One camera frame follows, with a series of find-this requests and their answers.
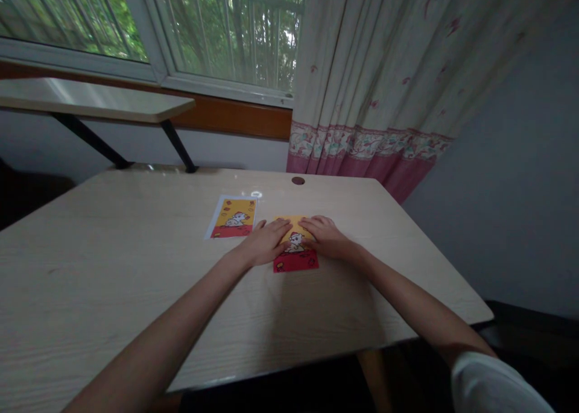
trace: wooden window sill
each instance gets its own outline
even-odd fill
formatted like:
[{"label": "wooden window sill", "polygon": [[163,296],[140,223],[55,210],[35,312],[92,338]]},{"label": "wooden window sill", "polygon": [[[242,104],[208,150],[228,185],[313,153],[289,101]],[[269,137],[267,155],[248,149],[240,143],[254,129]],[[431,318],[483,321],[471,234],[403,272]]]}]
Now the wooden window sill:
[{"label": "wooden window sill", "polygon": [[277,140],[290,139],[291,110],[260,106],[249,102],[233,101],[214,96],[197,95],[157,86],[148,86],[132,81],[112,80],[95,75],[72,74],[53,69],[17,63],[0,62],[0,80],[6,78],[55,77],[127,89],[194,98],[197,106],[171,119],[177,128],[215,131],[218,133],[242,134],[267,137]]}]

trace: window pane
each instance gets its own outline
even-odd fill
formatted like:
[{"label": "window pane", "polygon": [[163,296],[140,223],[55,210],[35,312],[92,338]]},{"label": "window pane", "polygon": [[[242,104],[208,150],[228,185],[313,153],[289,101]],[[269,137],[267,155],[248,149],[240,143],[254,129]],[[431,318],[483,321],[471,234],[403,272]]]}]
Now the window pane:
[{"label": "window pane", "polygon": [[180,72],[292,91],[305,0],[156,0]]},{"label": "window pane", "polygon": [[125,0],[1,0],[0,36],[148,61]]}]

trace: forearm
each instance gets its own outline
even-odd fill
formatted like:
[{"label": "forearm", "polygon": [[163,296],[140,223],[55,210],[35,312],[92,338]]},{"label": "forearm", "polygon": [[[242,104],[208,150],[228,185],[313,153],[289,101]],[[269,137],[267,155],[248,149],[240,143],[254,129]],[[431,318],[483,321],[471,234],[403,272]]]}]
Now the forearm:
[{"label": "forearm", "polygon": [[248,267],[225,255],[133,340],[71,404],[74,411],[144,411],[177,374],[215,309]]},{"label": "forearm", "polygon": [[362,246],[353,246],[349,260],[449,366],[468,350],[496,357],[485,340],[448,307]]}]

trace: window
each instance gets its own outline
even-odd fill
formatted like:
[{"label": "window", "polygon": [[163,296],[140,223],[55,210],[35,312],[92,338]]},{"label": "window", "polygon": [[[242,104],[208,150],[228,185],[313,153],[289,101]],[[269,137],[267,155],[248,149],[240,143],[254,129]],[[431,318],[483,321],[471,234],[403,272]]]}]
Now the window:
[{"label": "window", "polygon": [[305,0],[0,0],[0,58],[292,104]]}]

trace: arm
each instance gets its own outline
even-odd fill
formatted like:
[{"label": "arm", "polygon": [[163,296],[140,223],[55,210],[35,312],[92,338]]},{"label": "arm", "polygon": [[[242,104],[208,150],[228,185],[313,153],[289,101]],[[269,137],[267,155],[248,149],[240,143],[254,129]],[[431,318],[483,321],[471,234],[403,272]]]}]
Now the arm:
[{"label": "arm", "polygon": [[272,261],[289,220],[265,220],[239,246],[151,323],[85,387],[66,412],[137,412],[167,389],[204,325],[239,279],[254,265]]},{"label": "arm", "polygon": [[412,329],[431,344],[452,367],[460,353],[475,351],[496,357],[472,328],[424,289],[347,239],[334,222],[323,216],[303,218],[299,224],[317,242],[305,244],[329,257],[342,259],[360,270]]}]

